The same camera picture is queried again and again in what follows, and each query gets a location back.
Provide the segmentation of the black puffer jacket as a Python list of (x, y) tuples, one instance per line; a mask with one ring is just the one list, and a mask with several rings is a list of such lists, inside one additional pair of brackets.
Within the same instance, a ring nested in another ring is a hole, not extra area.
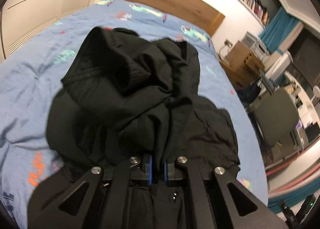
[(227, 110), (199, 96), (197, 50), (186, 41), (148, 41), (136, 32), (95, 27), (82, 43), (53, 99), (46, 138), (63, 167), (41, 182), (28, 204), (29, 228), (114, 228), (103, 209), (110, 184), (101, 180), (79, 222), (88, 186), (57, 199), (93, 167), (102, 172), (138, 157), (151, 166), (151, 183), (126, 184), (110, 215), (122, 228), (192, 228), (189, 192), (164, 181), (165, 165), (184, 156), (200, 168), (223, 167), (237, 176), (238, 142)]

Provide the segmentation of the grey chair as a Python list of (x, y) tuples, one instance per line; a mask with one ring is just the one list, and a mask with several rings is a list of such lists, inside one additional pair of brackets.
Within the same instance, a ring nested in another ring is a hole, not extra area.
[(299, 114), (291, 96), (284, 89), (278, 89), (265, 98), (261, 104), (248, 113), (260, 146), (271, 149), (292, 132), (299, 121)]

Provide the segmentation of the wooden drawer cabinet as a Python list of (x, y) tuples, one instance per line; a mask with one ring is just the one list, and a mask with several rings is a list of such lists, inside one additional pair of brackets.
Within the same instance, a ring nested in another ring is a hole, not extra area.
[(219, 63), (235, 89), (248, 87), (265, 73), (264, 64), (241, 41)]

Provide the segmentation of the white wardrobe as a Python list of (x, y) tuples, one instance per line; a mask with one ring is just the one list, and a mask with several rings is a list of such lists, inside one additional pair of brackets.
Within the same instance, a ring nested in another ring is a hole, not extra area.
[(30, 38), (89, 0), (7, 0), (1, 11), (1, 45), (7, 58)]

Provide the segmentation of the white printer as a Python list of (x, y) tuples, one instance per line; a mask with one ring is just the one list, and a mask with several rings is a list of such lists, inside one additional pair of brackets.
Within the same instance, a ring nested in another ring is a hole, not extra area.
[(269, 51), (265, 44), (255, 35), (247, 32), (241, 41), (246, 45), (252, 52), (269, 54)]

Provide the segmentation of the blue patterned bed duvet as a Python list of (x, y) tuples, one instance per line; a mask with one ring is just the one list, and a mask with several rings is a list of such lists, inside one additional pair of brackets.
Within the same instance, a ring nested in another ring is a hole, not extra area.
[(1, 64), (1, 203), (19, 228), (35, 187), (62, 166), (45, 131), (53, 97), (82, 42), (96, 26), (121, 27), (147, 40), (185, 40), (199, 53), (199, 94), (225, 108), (238, 139), (238, 180), (268, 202), (265, 168), (254, 128), (219, 64), (210, 36), (199, 27), (139, 2), (101, 0), (31, 38)]

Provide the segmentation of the white desk lamp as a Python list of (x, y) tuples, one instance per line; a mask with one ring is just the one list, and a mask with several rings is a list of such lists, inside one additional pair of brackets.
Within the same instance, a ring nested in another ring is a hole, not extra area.
[(315, 104), (314, 100), (320, 98), (320, 88), (317, 85), (314, 85), (312, 92), (313, 92), (313, 96), (310, 100), (311, 100), (311, 103), (314, 105)]

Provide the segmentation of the teal curtain right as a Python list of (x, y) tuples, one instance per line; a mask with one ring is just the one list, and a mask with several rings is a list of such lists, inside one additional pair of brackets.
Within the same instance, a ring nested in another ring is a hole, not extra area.
[(291, 31), (297, 26), (299, 20), (289, 15), (281, 7), (267, 27), (259, 34), (259, 39), (263, 42), (270, 53), (280, 50), (280, 44), (286, 39)]

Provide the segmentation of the wall socket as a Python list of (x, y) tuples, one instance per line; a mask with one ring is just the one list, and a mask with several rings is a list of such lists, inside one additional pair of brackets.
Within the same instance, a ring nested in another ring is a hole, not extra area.
[(233, 46), (233, 44), (232, 44), (229, 40), (227, 40), (227, 39), (225, 39), (224, 44), (225, 44), (227, 47), (229, 47), (229, 48)]

